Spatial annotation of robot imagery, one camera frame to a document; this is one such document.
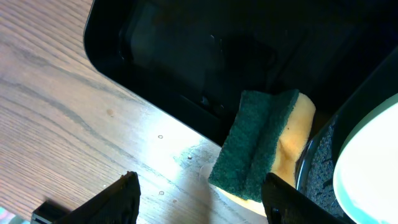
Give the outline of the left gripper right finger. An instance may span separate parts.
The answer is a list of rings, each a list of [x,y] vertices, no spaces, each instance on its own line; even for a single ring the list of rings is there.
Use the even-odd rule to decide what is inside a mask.
[[[274,173],[266,175],[261,193],[269,224],[343,223]]]

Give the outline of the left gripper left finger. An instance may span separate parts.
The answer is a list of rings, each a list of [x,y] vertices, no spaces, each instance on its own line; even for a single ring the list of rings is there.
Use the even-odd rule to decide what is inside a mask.
[[[69,211],[51,200],[32,212],[35,224],[136,224],[141,189],[138,174],[128,171],[89,201]]]

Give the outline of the green and yellow sponge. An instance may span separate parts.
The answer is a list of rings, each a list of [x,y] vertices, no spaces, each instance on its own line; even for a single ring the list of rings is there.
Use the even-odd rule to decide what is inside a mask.
[[[295,187],[296,163],[316,107],[298,90],[278,95],[242,92],[239,109],[208,181],[238,205],[265,215],[261,186],[274,173]]]

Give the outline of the light blue plate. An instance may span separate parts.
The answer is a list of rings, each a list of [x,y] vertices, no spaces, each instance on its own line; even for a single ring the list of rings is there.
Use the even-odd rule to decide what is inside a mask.
[[[336,162],[333,188],[355,223],[397,223],[397,95],[349,133]]]

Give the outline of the black round tray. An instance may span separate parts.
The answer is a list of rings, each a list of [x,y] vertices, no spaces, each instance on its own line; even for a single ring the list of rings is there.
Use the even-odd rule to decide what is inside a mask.
[[[306,145],[298,162],[296,189],[339,222],[354,221],[334,194],[333,172],[349,139],[369,121],[397,103],[397,49],[394,49]]]

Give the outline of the black rectangular tray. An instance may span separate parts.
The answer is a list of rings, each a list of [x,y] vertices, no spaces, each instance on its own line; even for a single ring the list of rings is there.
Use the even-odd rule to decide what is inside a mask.
[[[385,0],[94,0],[83,34],[104,76],[223,144],[241,93],[298,89],[333,114],[397,46]]]

